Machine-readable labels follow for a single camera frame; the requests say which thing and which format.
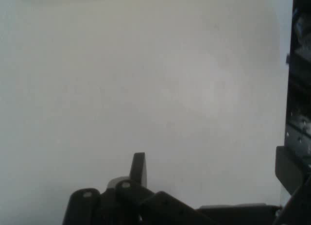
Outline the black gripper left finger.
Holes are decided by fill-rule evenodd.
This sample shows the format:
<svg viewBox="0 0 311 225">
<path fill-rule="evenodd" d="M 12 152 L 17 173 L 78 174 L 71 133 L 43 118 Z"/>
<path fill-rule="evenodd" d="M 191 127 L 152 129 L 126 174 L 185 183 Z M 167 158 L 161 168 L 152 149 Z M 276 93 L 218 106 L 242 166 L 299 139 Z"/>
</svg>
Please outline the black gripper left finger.
<svg viewBox="0 0 311 225">
<path fill-rule="evenodd" d="M 201 215 L 186 204 L 146 187 L 145 153 L 135 153 L 129 176 L 114 179 L 101 193 L 74 192 L 67 206 L 65 225 L 200 225 Z"/>
</svg>

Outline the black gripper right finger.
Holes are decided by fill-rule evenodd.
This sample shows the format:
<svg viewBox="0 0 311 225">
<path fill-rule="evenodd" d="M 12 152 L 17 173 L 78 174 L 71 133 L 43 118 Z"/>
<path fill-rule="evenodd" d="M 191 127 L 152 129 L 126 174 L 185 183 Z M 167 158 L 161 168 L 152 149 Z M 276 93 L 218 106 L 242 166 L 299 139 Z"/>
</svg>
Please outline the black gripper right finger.
<svg viewBox="0 0 311 225">
<path fill-rule="evenodd" d="M 311 169 L 303 158 L 285 146 L 276 148 L 275 174 L 290 194 L 273 224 L 309 225 L 311 223 Z"/>
</svg>

